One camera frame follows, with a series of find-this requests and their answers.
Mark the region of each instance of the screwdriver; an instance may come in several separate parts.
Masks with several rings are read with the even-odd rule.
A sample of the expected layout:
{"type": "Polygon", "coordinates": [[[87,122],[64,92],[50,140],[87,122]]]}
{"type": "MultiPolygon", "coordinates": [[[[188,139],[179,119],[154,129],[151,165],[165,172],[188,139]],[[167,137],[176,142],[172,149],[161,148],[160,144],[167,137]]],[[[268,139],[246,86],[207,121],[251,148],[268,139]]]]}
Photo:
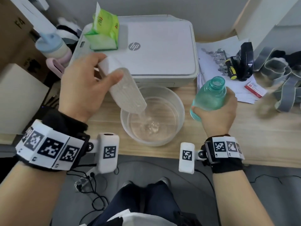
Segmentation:
{"type": "Polygon", "coordinates": [[[225,50],[224,50],[224,55],[226,58],[225,64],[227,65],[227,68],[228,68],[228,77],[230,77],[230,79],[232,79],[232,80],[235,80],[235,79],[237,79],[236,71],[235,71],[234,67],[232,66],[231,60],[227,58],[225,50]]]}

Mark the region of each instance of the forearm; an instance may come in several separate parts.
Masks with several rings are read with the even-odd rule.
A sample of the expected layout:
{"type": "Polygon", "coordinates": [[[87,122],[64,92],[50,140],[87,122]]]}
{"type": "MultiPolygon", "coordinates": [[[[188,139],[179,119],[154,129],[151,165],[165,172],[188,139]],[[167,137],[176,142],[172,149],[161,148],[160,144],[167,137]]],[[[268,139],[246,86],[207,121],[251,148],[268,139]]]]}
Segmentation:
{"type": "Polygon", "coordinates": [[[274,225],[242,170],[213,174],[213,182],[222,226],[274,225]]]}
{"type": "Polygon", "coordinates": [[[17,163],[0,185],[1,223],[48,226],[65,177],[17,163]]]}

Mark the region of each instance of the hand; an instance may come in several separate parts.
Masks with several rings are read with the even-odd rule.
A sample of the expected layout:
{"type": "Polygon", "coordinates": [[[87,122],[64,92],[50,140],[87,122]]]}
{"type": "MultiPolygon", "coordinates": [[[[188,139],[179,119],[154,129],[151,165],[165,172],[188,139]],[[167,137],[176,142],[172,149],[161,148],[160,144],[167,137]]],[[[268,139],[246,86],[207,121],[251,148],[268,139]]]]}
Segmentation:
{"type": "Polygon", "coordinates": [[[227,87],[225,105],[218,110],[205,111],[193,106],[192,111],[202,119],[202,124],[208,137],[228,134],[236,117],[237,98],[227,87]]]}
{"type": "Polygon", "coordinates": [[[100,81],[94,78],[94,67],[106,57],[92,53],[66,68],[61,80],[61,113],[85,123],[99,110],[105,94],[123,77],[123,72],[115,71],[100,81]]]}

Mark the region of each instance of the gray shoe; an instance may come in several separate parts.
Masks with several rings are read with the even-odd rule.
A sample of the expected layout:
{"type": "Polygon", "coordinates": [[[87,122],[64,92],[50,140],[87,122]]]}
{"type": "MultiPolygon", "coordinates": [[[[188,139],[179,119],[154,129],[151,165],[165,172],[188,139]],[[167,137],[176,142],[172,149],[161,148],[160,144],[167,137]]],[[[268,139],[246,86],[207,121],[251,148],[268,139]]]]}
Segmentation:
{"type": "Polygon", "coordinates": [[[130,184],[133,184],[133,182],[132,181],[126,181],[125,183],[123,183],[122,187],[125,187],[125,186],[130,185],[130,184]]]}
{"type": "Polygon", "coordinates": [[[170,179],[169,179],[169,178],[167,178],[167,177],[162,177],[162,178],[160,178],[159,181],[164,182],[164,183],[168,186],[168,188],[171,187],[171,182],[170,182],[170,179]]]}

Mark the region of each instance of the green bottle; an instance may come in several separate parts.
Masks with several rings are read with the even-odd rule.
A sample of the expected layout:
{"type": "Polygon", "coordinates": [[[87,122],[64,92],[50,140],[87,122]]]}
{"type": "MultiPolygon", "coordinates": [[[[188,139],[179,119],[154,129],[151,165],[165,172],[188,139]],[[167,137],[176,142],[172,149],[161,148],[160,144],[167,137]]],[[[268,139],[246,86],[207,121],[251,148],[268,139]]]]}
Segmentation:
{"type": "MultiPolygon", "coordinates": [[[[203,110],[211,111],[220,109],[224,105],[226,95],[225,79],[216,76],[207,81],[195,96],[192,105],[203,110]]],[[[190,115],[196,121],[201,121],[201,118],[195,114],[190,108],[190,115]]]]}

